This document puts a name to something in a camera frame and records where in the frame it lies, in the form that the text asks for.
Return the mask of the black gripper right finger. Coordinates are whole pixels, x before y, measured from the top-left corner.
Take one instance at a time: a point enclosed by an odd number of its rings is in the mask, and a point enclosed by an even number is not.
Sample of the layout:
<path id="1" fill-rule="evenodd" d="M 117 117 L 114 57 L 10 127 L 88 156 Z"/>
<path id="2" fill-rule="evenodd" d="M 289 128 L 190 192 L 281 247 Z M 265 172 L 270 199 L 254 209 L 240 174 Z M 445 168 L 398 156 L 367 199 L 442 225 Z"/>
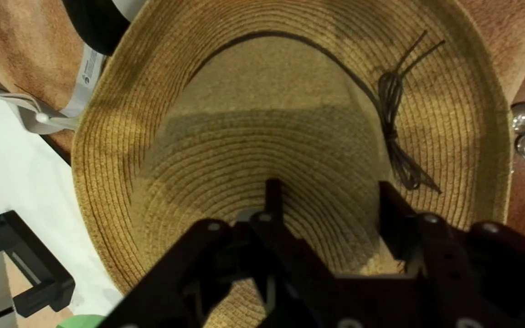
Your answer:
<path id="1" fill-rule="evenodd" d="M 427 328 L 489 328 L 467 254 L 447 221 L 416 212 L 389 183 L 380 196 L 380 234 L 418 285 Z"/>

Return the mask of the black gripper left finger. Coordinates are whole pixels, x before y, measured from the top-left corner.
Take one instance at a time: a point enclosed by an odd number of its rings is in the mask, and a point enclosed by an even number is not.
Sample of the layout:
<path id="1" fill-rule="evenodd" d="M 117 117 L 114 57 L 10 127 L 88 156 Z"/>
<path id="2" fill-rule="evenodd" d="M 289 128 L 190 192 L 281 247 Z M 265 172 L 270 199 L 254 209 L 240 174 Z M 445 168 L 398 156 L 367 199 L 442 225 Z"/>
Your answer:
<path id="1" fill-rule="evenodd" d="M 265 210 L 250 221 L 270 269 L 265 276 L 265 328 L 334 328 L 323 292 L 332 292 L 334 276 L 311 245 L 285 227 L 283 183 L 265 183 Z"/>

